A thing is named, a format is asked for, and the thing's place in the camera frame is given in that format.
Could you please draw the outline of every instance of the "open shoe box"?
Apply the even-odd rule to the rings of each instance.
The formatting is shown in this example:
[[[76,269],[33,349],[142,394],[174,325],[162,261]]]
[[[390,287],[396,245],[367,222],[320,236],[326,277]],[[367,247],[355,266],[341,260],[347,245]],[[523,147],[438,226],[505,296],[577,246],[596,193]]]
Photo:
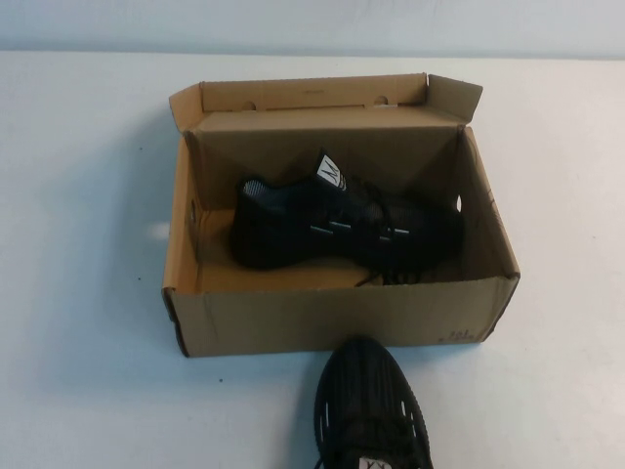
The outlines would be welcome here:
[[[520,270],[473,131],[481,87],[422,74],[199,83],[170,98],[182,133],[163,298],[190,357],[479,342]],[[270,272],[237,266],[228,229],[244,175],[276,184],[313,171],[320,147],[347,174],[459,206],[461,257],[411,285],[354,287],[339,259]]]

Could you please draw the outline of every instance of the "shoe upper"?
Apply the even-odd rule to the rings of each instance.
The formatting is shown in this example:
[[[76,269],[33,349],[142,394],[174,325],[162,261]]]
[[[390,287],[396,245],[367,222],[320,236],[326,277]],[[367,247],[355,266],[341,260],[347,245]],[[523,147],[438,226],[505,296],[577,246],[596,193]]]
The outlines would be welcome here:
[[[244,181],[230,236],[234,257],[249,267],[338,255],[372,270],[410,273],[457,255],[462,239],[455,208],[413,202],[348,179],[325,151],[315,173],[295,184]]]
[[[432,468],[417,401],[373,339],[352,339],[332,355],[317,388],[314,430],[325,469]]]

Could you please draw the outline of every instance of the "black shoelace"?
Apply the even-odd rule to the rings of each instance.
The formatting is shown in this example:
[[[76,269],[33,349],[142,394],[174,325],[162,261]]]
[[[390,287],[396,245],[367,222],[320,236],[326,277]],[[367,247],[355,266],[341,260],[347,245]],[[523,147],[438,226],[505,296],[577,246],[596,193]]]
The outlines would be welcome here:
[[[384,461],[393,469],[431,469],[430,463],[422,461],[423,457],[417,453],[412,423],[405,417],[355,417],[343,423],[340,434],[347,432],[356,423],[374,425],[377,435],[384,436],[382,441],[376,447],[336,445],[331,448],[328,444],[332,440],[326,440],[325,448],[320,451],[321,456],[314,469],[319,469],[321,465],[324,465],[325,469],[330,469],[334,466],[334,461],[348,452],[372,458],[378,458],[376,454],[384,454]]]
[[[375,203],[380,207],[382,211],[382,220],[377,222],[378,233],[380,236],[387,236],[390,240],[393,240],[395,237],[395,227],[393,225],[393,219],[391,218],[391,212],[389,211],[389,207],[384,200],[384,196],[380,189],[372,183],[362,182],[359,179],[354,179],[355,182],[361,186],[370,203]],[[407,283],[418,283],[420,279],[420,273],[417,272],[404,272],[399,270],[387,269],[384,271],[375,271],[372,270],[369,276],[365,277],[363,280],[359,281],[355,286],[364,286],[367,283],[371,283],[376,280],[378,277],[382,277],[383,285],[403,285]]]

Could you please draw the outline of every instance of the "white logo tag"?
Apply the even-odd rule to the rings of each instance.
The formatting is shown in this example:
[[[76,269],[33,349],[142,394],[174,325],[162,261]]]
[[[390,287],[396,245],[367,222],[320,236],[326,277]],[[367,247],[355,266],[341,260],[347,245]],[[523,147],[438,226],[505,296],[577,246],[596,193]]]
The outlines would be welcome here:
[[[391,464],[378,459],[362,457],[358,463],[358,469],[391,469]]]
[[[337,168],[334,161],[332,161],[327,155],[323,156],[319,169],[316,170],[317,176],[320,176],[332,186],[345,190],[345,178]]]

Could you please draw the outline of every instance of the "shoe tongue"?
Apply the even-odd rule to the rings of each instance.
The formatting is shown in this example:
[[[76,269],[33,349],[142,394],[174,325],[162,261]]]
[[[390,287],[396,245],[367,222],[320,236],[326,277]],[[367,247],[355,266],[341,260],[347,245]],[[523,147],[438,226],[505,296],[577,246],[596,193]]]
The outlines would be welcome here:
[[[334,188],[337,191],[347,190],[345,176],[324,150],[319,154],[319,164],[316,168],[315,178],[327,187]]]

